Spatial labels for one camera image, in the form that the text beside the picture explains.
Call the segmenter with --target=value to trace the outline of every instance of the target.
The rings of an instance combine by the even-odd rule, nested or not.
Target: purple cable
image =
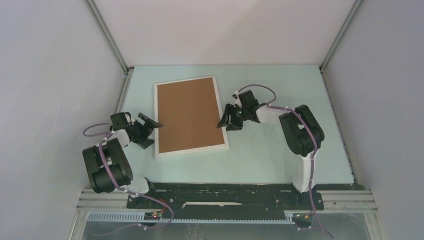
[[[246,86],[240,88],[240,90],[238,90],[238,92],[241,92],[243,89],[248,88],[248,87],[261,87],[261,88],[264,88],[264,89],[268,89],[274,95],[274,98],[271,101],[269,101],[269,102],[266,103],[266,106],[268,106],[268,107],[270,106],[270,103],[272,103],[275,100],[277,100],[277,94],[276,94],[276,92],[273,91],[271,88],[269,88],[267,86],[264,86],[264,85],[261,85],[261,84],[249,84],[249,85],[246,85]]]
[[[103,162],[103,166],[106,169],[106,172],[109,175],[110,180],[112,181],[113,185],[119,191],[124,191],[127,194],[130,194],[130,195],[134,195],[134,196],[138,196],[138,197],[142,197],[142,198],[151,200],[151,201],[156,202],[158,204],[161,204],[162,206],[164,206],[167,209],[169,209],[169,212],[171,213],[171,218],[170,218],[169,221],[165,222],[165,224],[163,224],[161,226],[146,226],[146,225],[143,225],[145,228],[149,228],[149,229],[161,229],[161,228],[165,227],[166,225],[170,224],[174,220],[174,211],[172,210],[172,208],[168,204],[166,204],[166,203],[164,203],[162,201],[159,201],[156,198],[153,198],[151,196],[139,194],[137,192],[133,192],[133,191],[130,191],[128,189],[125,189],[125,188],[119,186],[117,180],[115,179],[114,175],[112,174],[111,169],[109,168],[108,162],[106,161],[105,153],[103,152],[103,148],[102,148],[103,143],[105,143],[108,140],[108,138],[110,138],[112,135],[113,135],[113,132],[108,132],[107,135],[106,135],[106,137],[103,138],[100,141],[100,143],[98,144],[98,152],[100,153],[100,158],[101,158],[101,161]],[[110,235],[110,234],[114,234],[116,232],[119,232],[122,229],[126,229],[126,228],[133,227],[133,226],[139,226],[140,224],[141,223],[129,224],[129,225],[123,226],[121,228],[118,228],[118,229],[116,229],[114,231],[111,231],[111,232],[108,232],[108,233],[103,233],[103,234],[96,234],[96,233],[93,234],[92,233],[92,234],[94,236],[97,236],[97,237],[107,236],[107,235]]]
[[[91,125],[91,126],[87,127],[86,129],[84,129],[84,131],[82,131],[82,135],[84,135],[86,137],[95,137],[95,136],[99,136],[99,135],[106,135],[106,134],[109,133],[109,131],[99,132],[99,133],[95,133],[95,134],[87,134],[86,132],[91,128],[94,128],[94,127],[97,127],[97,126],[102,126],[102,125],[109,125],[109,124],[110,123],[102,122],[102,123],[97,123],[97,124]]]
[[[334,239],[334,236],[324,228],[323,224],[320,221],[320,218],[317,215],[317,208],[315,206],[314,203],[314,198],[312,197],[312,179],[314,177],[314,164],[315,164],[315,155],[317,154],[318,151],[318,145],[317,145],[317,141],[314,138],[314,135],[312,134],[311,130],[309,129],[309,127],[306,125],[305,121],[302,119],[302,117],[294,110],[288,107],[282,107],[282,106],[269,106],[270,109],[278,109],[278,110],[284,110],[284,111],[289,111],[291,112],[293,115],[296,116],[296,118],[299,119],[300,123],[303,125],[304,129],[306,129],[307,134],[309,134],[310,138],[312,139],[313,142],[313,153],[310,155],[310,176],[309,176],[309,199],[310,199],[310,203],[312,205],[312,211],[313,214],[316,217],[316,221],[318,222],[319,228],[321,229],[321,231],[323,231],[330,239]]]

